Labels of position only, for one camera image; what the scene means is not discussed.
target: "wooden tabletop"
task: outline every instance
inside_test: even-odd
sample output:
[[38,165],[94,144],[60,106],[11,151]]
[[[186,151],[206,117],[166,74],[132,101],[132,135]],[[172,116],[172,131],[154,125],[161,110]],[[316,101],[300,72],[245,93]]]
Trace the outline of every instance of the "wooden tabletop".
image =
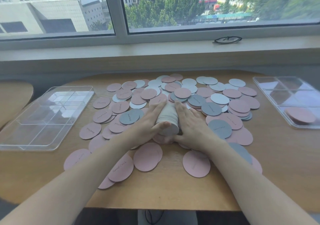
[[0,129],[29,103],[33,86],[24,81],[0,81]]
[[[111,83],[138,79],[155,79],[170,73],[101,74],[67,85],[93,86],[95,95],[79,117],[60,147],[52,152],[0,152],[0,197],[21,203],[63,172],[63,163],[74,150],[88,148],[89,140],[79,138],[80,129],[92,122],[92,103],[100,96],[111,97],[106,91]],[[320,130],[299,130],[289,126],[271,102],[253,83],[258,73],[243,71],[181,72],[184,78],[213,76],[227,83],[231,78],[246,81],[257,90],[261,103],[252,111],[253,118],[243,122],[253,134],[253,143],[245,148],[259,160],[263,175],[289,195],[308,212],[320,212]],[[162,145],[163,157],[150,172],[133,170],[123,182],[106,190],[97,190],[88,207],[131,209],[181,209],[237,211],[239,206],[224,178],[211,163],[204,178],[191,177],[182,166],[188,151],[177,144]]]

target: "window frame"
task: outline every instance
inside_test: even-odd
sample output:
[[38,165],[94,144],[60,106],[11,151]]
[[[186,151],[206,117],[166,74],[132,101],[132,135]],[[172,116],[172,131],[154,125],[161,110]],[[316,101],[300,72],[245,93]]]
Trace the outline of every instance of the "window frame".
[[320,34],[319,21],[305,21],[301,23],[287,22],[285,24],[259,24],[240,25],[230,24],[222,27],[199,26],[192,29],[187,26],[136,29],[129,32],[126,16],[124,14],[123,0],[107,0],[111,20],[114,27],[114,34],[110,30],[88,31],[64,34],[45,35],[19,35],[3,36],[0,38],[0,49],[42,49],[56,47],[83,47],[113,44],[134,44],[166,41],[194,41],[214,40],[230,35],[242,38],[267,38],[267,37],[294,37]]

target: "transparent plastic tray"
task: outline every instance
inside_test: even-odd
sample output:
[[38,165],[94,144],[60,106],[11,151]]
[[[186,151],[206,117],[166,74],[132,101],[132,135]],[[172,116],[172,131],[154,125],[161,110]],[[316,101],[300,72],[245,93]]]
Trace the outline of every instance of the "transparent plastic tray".
[[93,94],[92,86],[50,88],[0,132],[0,150],[55,150]]
[[[298,77],[253,77],[253,81],[282,114],[296,128],[320,129],[320,92]],[[303,123],[286,114],[288,107],[300,107],[316,117],[313,123]]]

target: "forearm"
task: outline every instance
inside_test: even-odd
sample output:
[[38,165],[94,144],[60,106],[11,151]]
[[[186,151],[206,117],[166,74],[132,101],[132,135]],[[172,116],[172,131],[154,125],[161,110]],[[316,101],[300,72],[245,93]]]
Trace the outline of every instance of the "forearm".
[[225,141],[208,148],[208,155],[230,186],[251,225],[316,225],[301,207],[253,169]]
[[132,142],[119,135],[63,172],[14,209],[0,224],[70,225]]

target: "pile of round cards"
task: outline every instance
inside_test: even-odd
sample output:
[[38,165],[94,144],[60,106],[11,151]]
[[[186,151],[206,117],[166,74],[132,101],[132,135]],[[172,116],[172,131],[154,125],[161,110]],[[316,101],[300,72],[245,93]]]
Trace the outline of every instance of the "pile of round cards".
[[[79,133],[80,138],[90,139],[88,149],[71,153],[64,163],[65,170],[88,157],[99,147],[107,145],[108,140],[114,136],[130,128],[146,113],[147,103],[151,105],[178,100],[188,109],[194,108],[202,112],[206,116],[209,128],[220,138],[225,139],[242,158],[262,173],[259,162],[243,147],[253,142],[253,136],[243,126],[243,121],[250,120],[253,117],[252,110],[260,106],[254,98],[257,92],[246,87],[244,81],[230,79],[229,83],[223,84],[214,77],[183,79],[181,74],[174,73],[150,81],[143,79],[123,84],[113,83],[108,85],[106,90],[114,93],[112,100],[107,97],[97,98],[93,102],[93,107],[97,109],[92,118],[93,122],[82,127]],[[99,189],[106,189],[115,182],[125,180],[134,167],[143,172],[153,170],[163,154],[159,144],[172,143],[165,140],[164,136],[157,134],[152,138],[154,142],[140,146],[133,158],[125,154],[101,183]],[[209,158],[196,150],[187,152],[182,164],[187,173],[197,178],[206,176],[210,171]]]

